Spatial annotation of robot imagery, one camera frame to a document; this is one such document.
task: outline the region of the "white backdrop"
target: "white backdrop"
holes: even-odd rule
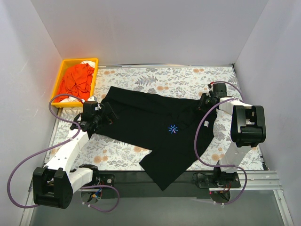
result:
[[[30,0],[0,1],[0,225],[20,224],[23,209],[8,199],[12,169],[48,147],[54,117],[48,102],[61,63]],[[12,195],[26,204],[32,173],[44,155],[25,163],[12,180]]]
[[[277,170],[295,225],[301,225],[301,0],[270,0],[237,63],[250,104],[265,110],[264,160]]]
[[[62,58],[234,63],[267,0],[32,0]]]

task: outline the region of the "orange shirt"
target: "orange shirt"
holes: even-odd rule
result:
[[[93,73],[94,68],[89,66],[89,64],[69,67],[61,81],[57,95],[66,93],[88,100],[90,97]],[[68,98],[68,96],[57,97],[54,102],[60,102],[65,98]]]

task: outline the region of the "floral fabric surface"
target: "floral fabric surface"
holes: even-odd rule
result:
[[[105,98],[110,86],[115,86],[166,97],[199,99],[203,92],[208,92],[207,84],[212,81],[228,81],[238,85],[232,67],[104,68],[98,70],[94,95],[100,102]],[[241,98],[229,85],[227,91],[229,96]],[[61,116],[73,120],[81,110],[82,108],[64,108]],[[54,145],[66,139],[69,127],[69,123],[59,121]],[[231,116],[218,110],[214,123],[214,138],[201,156],[203,161],[216,164],[224,156],[231,143],[230,127]],[[51,159],[57,150],[53,149],[48,153],[48,159]],[[82,148],[72,168],[77,169],[81,164],[93,164],[99,170],[143,170],[139,162],[150,152],[151,150],[94,134]],[[263,170],[257,148],[245,156],[240,166],[246,170]],[[212,168],[199,161],[195,161],[188,168],[210,169]]]

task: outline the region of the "yellow plastic bin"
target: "yellow plastic bin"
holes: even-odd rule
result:
[[[91,83],[91,92],[90,92],[90,97],[93,96],[94,94],[94,88],[95,88],[95,83],[96,83],[96,75],[97,75],[97,69],[98,69],[98,59],[97,58],[90,58],[90,59],[69,59],[69,60],[63,60],[60,72],[58,73],[56,82],[55,82],[55,87],[53,88],[51,99],[57,95],[58,88],[61,84],[62,78],[65,75],[65,72],[67,68],[72,67],[74,65],[79,65],[81,62],[89,60],[92,62],[95,62],[95,69],[93,73],[93,78],[92,78],[92,83]],[[82,107],[83,104],[81,102],[67,102],[67,103],[60,103],[60,102],[52,102],[52,106],[55,107]]]

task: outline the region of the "blue logo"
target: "blue logo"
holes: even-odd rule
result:
[[[169,128],[169,132],[171,132],[171,134],[172,133],[176,133],[178,130],[178,128],[175,126],[175,125],[170,125],[170,127],[168,127]]]

